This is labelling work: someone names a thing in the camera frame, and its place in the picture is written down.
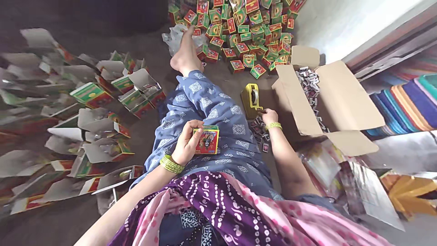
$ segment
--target foot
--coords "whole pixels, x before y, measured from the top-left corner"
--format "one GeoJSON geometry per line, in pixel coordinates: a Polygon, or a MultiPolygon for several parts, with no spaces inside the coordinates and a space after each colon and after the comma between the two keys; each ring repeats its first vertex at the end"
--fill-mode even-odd
{"type": "Polygon", "coordinates": [[[196,47],[192,38],[194,28],[195,26],[192,25],[188,31],[184,32],[180,41],[179,51],[170,60],[170,66],[174,70],[181,72],[184,77],[188,77],[189,73],[193,70],[203,72],[202,62],[196,55],[196,47]]]}

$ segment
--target open cardboard box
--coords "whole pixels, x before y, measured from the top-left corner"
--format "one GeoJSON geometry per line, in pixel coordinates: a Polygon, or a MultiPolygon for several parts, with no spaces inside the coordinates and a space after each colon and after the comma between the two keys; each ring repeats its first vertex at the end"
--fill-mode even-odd
{"type": "Polygon", "coordinates": [[[378,151],[361,130],[385,125],[384,118],[366,91],[342,61],[319,67],[319,51],[305,46],[291,48],[291,65],[276,66],[279,78],[272,85],[279,120],[290,142],[327,136],[345,155],[378,151]],[[309,67],[319,75],[317,110],[330,133],[323,133],[295,70],[309,67]]]}
{"type": "Polygon", "coordinates": [[[135,154],[131,152],[130,148],[126,145],[126,142],[123,139],[117,139],[121,153],[116,156],[110,156],[103,151],[100,145],[111,144],[112,142],[113,139],[106,137],[101,138],[91,144],[83,144],[83,148],[88,156],[88,160],[91,163],[118,162],[135,154]]]}

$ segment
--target right hand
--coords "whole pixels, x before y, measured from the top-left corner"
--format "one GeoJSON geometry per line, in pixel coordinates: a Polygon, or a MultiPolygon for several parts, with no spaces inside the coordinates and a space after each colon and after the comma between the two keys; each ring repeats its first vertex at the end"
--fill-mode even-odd
{"type": "Polygon", "coordinates": [[[193,158],[196,146],[203,132],[203,123],[203,121],[197,119],[185,123],[184,129],[177,139],[176,148],[171,155],[171,158],[177,164],[185,166],[193,158]],[[199,130],[193,134],[194,128],[199,128],[199,130]]]}
{"type": "Polygon", "coordinates": [[[266,125],[273,122],[278,122],[277,113],[272,109],[265,109],[264,111],[259,112],[258,114],[263,118],[263,121],[266,125]]]}

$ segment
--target green bangle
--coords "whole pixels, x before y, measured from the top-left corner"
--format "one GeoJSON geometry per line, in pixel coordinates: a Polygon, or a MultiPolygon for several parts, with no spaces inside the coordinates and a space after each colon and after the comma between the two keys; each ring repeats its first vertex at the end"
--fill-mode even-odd
{"type": "Polygon", "coordinates": [[[172,173],[180,174],[185,167],[175,163],[170,155],[165,155],[161,160],[160,164],[163,165],[165,169],[172,173]]]}
{"type": "Polygon", "coordinates": [[[272,122],[272,123],[266,125],[266,131],[269,130],[269,128],[272,128],[272,127],[279,127],[282,130],[281,123],[279,123],[279,122],[272,122]]]}

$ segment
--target wall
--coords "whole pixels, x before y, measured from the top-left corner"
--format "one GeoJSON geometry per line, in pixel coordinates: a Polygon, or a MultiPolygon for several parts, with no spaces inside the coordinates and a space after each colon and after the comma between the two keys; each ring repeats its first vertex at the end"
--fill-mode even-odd
{"type": "Polygon", "coordinates": [[[326,63],[348,62],[436,0],[308,0],[295,42],[318,48],[326,63]]]}

